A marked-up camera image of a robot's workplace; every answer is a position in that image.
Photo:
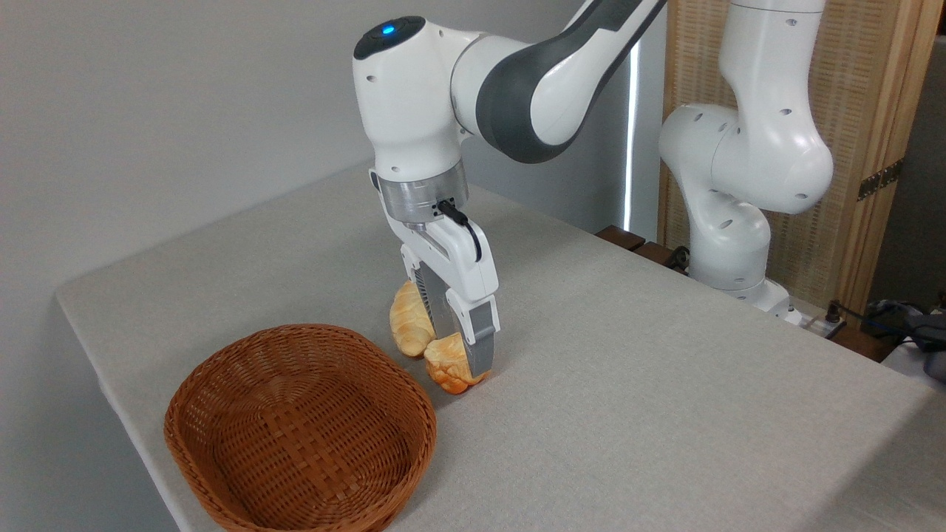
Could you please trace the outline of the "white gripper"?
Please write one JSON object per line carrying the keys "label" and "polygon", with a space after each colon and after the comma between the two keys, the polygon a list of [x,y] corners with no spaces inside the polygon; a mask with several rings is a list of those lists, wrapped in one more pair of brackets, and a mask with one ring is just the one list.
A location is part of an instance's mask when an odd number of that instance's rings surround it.
{"label": "white gripper", "polygon": [[501,330],[493,296],[499,282],[483,230],[462,212],[469,199],[466,172],[449,169],[412,182],[385,180],[376,169],[369,176],[389,228],[404,245],[406,272],[436,339],[459,331],[470,375],[483,376],[493,367]]}

